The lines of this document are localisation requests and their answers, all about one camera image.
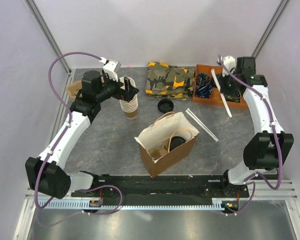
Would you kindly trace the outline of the cardboard cup carrier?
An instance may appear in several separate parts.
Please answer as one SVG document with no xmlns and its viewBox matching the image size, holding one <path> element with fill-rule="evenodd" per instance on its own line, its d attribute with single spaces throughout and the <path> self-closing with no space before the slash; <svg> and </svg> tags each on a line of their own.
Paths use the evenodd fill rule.
<svg viewBox="0 0 300 240">
<path fill-rule="evenodd" d="M 165 149 L 164 147 L 161 147 L 161 148 L 152 148 L 148 152 L 153 160 L 158 160 L 159 158 L 166 155 L 168 153 L 168 150 Z"/>
<path fill-rule="evenodd" d="M 67 86 L 66 92 L 70 99 L 75 100 L 78 92 L 82 89 L 82 82 L 81 81 L 75 81 Z"/>
</svg>

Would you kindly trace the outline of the brown paper bag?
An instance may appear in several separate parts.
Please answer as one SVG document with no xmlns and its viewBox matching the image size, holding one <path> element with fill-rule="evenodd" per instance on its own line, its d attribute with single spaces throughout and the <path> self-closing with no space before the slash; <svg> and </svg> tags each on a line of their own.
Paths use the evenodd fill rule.
<svg viewBox="0 0 300 240">
<path fill-rule="evenodd" d="M 134 139 L 139 145 L 143 165 L 150 176 L 154 178 L 188 157 L 198 135 L 197 128 L 187 120 L 182 112 L 171 111 L 155 120 Z M 174 136 L 180 136 L 186 142 L 170 151 L 171 139 Z M 165 148 L 167 154 L 153 160 L 149 154 L 149 150 L 153 148 Z"/>
</svg>

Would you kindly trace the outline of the black plastic cup lid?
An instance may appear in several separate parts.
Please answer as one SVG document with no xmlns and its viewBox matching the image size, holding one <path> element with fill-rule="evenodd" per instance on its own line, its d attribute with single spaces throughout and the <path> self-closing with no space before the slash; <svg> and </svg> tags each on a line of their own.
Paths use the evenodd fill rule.
<svg viewBox="0 0 300 240">
<path fill-rule="evenodd" d="M 175 148 L 179 147 L 180 145 L 184 144 L 186 140 L 181 136 L 173 136 L 171 142 L 169 144 L 169 151 L 174 150 Z"/>
</svg>

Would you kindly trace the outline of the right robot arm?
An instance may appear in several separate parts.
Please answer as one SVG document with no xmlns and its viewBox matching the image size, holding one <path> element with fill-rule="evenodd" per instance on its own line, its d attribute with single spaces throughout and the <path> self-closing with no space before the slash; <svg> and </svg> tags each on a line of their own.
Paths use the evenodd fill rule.
<svg viewBox="0 0 300 240">
<path fill-rule="evenodd" d="M 221 56 L 220 92 L 239 93 L 246 102 L 254 128 L 254 137 L 243 150 L 243 159 L 226 171 L 225 181 L 219 191 L 225 197 L 237 191 L 254 177 L 261 177 L 272 189 L 277 190 L 283 179 L 283 165 L 293 146 L 294 137 L 279 124 L 269 98 L 268 83 L 264 75 L 257 74 L 254 57 Z"/>
</svg>

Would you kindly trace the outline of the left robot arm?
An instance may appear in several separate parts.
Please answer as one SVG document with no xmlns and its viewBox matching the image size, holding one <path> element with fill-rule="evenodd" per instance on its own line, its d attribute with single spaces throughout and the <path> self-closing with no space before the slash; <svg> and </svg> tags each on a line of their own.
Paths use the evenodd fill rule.
<svg viewBox="0 0 300 240">
<path fill-rule="evenodd" d="M 66 161 L 80 136 L 100 112 L 102 102 L 115 98 L 130 103 L 138 92 L 134 80 L 128 76 L 115 81 L 107 73 L 96 70 L 85 72 L 63 126 L 38 157 L 29 157 L 25 162 L 30 188 L 36 194 L 56 199 L 78 190 L 89 197 L 96 196 L 100 185 L 94 181 L 93 175 L 66 173 Z"/>
</svg>

